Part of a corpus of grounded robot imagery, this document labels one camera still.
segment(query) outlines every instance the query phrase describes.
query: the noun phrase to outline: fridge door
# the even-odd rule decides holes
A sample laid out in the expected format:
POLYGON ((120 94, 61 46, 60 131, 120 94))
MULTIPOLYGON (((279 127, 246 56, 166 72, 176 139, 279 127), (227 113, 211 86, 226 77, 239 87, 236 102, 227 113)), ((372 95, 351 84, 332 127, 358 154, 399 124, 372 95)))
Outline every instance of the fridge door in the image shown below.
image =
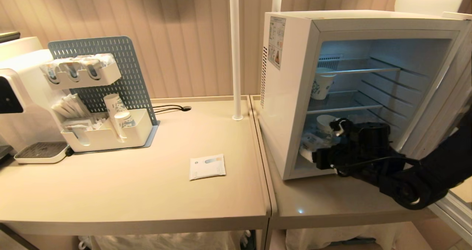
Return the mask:
MULTIPOLYGON (((402 152, 422 158, 453 132, 472 103, 472 34, 467 32, 445 77, 409 135, 402 152)), ((472 178, 452 188, 445 198, 429 208, 465 241, 472 244, 472 178)))

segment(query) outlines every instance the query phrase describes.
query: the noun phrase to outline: fridge shelf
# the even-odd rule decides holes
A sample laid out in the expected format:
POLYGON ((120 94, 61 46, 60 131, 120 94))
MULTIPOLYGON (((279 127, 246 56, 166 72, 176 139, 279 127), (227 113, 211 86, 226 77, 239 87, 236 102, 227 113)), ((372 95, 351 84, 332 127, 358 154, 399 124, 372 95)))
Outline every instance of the fridge shelf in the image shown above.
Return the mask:
POLYGON ((319 65, 322 66, 323 64, 332 65, 336 70, 320 73, 321 75, 391 72, 401 70, 399 67, 394 67, 371 58, 320 60, 319 65))
POLYGON ((306 114, 376 109, 381 107, 383 107, 382 104, 358 91, 330 92, 324 100, 310 98, 306 114))

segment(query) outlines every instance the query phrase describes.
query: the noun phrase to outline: white packet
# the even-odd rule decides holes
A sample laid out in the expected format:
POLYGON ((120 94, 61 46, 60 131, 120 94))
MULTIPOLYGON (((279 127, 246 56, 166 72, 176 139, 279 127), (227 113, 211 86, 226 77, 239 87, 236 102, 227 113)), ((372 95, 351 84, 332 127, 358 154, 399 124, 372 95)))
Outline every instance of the white packet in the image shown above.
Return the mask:
POLYGON ((190 159, 189 180, 225 175, 225 158, 223 154, 190 159))

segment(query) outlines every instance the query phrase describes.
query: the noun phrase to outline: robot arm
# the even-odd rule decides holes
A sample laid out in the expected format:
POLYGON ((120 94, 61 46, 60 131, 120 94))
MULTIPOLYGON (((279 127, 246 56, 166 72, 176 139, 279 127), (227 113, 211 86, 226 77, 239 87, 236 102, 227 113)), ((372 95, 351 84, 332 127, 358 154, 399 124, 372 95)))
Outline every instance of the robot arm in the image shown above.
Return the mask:
POLYGON ((406 158, 390 147, 387 124, 353 124, 343 118, 330 126, 341 136, 341 143, 313 153, 317 168, 334 168, 339 176, 378 186, 405 208, 425 208, 472 176, 472 110, 462 118, 457 132, 420 160, 406 158), (411 167, 403 169, 406 163, 411 167))

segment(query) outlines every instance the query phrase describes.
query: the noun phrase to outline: drip tray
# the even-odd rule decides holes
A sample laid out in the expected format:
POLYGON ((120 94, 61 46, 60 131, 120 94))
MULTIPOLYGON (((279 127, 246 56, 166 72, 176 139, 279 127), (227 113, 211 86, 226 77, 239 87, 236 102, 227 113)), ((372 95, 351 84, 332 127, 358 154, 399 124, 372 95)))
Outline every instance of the drip tray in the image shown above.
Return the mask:
POLYGON ((22 149, 15 159, 20 164, 53 164, 66 156, 68 147, 66 142, 38 142, 22 149))

